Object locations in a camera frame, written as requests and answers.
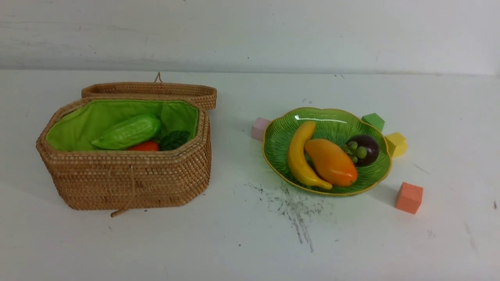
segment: toy vegetable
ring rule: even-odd
[[[91,144],[103,150],[125,150],[150,140],[160,127],[160,120],[153,114],[137,115],[109,128]]]

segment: basket rope loop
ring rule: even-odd
[[[159,80],[160,83],[163,83],[163,81],[162,81],[162,75],[160,74],[159,71],[158,71],[158,74],[156,75],[156,78],[154,79],[153,83],[156,83],[157,80]]]
[[[131,180],[132,180],[132,195],[130,196],[130,200],[125,205],[125,207],[123,207],[123,208],[121,208],[119,210],[116,210],[116,211],[114,211],[114,212],[111,213],[111,217],[112,218],[114,218],[116,216],[119,216],[119,215],[125,213],[126,211],[128,211],[130,204],[136,198],[136,180],[134,179],[134,166],[130,165],[130,171],[131,171],[131,176],[130,177],[131,177]]]

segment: toy fruit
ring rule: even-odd
[[[335,143],[322,138],[311,139],[304,149],[319,176],[332,185],[348,187],[358,179],[353,161]]]
[[[330,190],[333,187],[332,184],[316,175],[304,155],[304,144],[313,137],[315,130],[316,123],[314,121],[306,121],[298,127],[291,138],[286,160],[291,174],[297,181],[306,186]]]
[[[160,151],[160,146],[154,140],[148,140],[127,149],[128,151]]]
[[[141,114],[106,130],[91,144],[104,150],[125,150],[149,141],[160,131],[161,122],[153,114]]]
[[[356,166],[368,166],[379,156],[379,144],[367,134],[357,134],[351,137],[342,149],[349,155]]]

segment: orange mango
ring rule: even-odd
[[[311,139],[304,145],[318,175],[334,186],[348,187],[358,179],[353,161],[340,146],[322,138]]]

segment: leaf-shaped plate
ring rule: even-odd
[[[349,187],[334,186],[325,190],[317,186],[303,185],[290,172],[287,153],[295,131],[300,124],[308,120],[316,121],[313,139],[327,139],[339,146],[358,134],[372,136],[380,149],[378,158],[371,165],[357,167],[357,181]],[[370,190],[387,177],[392,167],[384,135],[357,116],[340,109],[300,107],[273,120],[265,129],[262,153],[269,166],[289,184],[315,194],[337,197],[353,196]]]

